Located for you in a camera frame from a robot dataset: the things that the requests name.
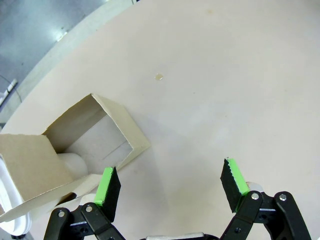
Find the cable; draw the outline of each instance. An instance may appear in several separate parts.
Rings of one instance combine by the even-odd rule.
[[[9,84],[11,84],[11,82],[10,82],[8,79],[6,79],[4,76],[2,76],[1,74],[0,74],[0,77],[3,78],[3,79],[4,79],[6,82],[8,82]],[[16,92],[16,94],[18,94],[18,97],[19,97],[19,99],[20,99],[20,102],[22,103],[22,98],[21,98],[21,96],[20,96],[17,88],[14,86],[13,89],[14,89],[14,91]]]

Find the cardboard box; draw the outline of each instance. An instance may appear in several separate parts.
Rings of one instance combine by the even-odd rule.
[[[24,202],[0,216],[8,222],[47,212],[69,193],[94,189],[105,167],[120,169],[150,146],[120,104],[90,94],[55,120],[43,135],[0,134],[0,154]],[[57,154],[80,155],[89,175],[72,179]]]

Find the concrete floor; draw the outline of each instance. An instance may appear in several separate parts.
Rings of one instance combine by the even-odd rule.
[[[57,63],[136,2],[56,0],[52,4],[49,0],[0,0],[0,75],[9,81],[18,80],[16,91],[0,108],[0,127]],[[0,79],[0,92],[8,85]],[[9,239],[11,236],[0,228],[0,240]]]

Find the liquid droplet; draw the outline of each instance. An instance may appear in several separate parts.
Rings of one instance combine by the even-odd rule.
[[[164,76],[160,73],[157,73],[154,77],[155,80],[162,80],[164,78]]]

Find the table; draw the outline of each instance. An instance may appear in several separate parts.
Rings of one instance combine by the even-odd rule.
[[[225,157],[267,194],[291,192],[316,239],[319,13],[311,0],[142,0],[62,60],[2,133],[41,134],[97,93],[123,104],[152,144],[119,172],[114,224],[127,239],[220,236],[233,216]],[[248,239],[270,238],[255,225]]]

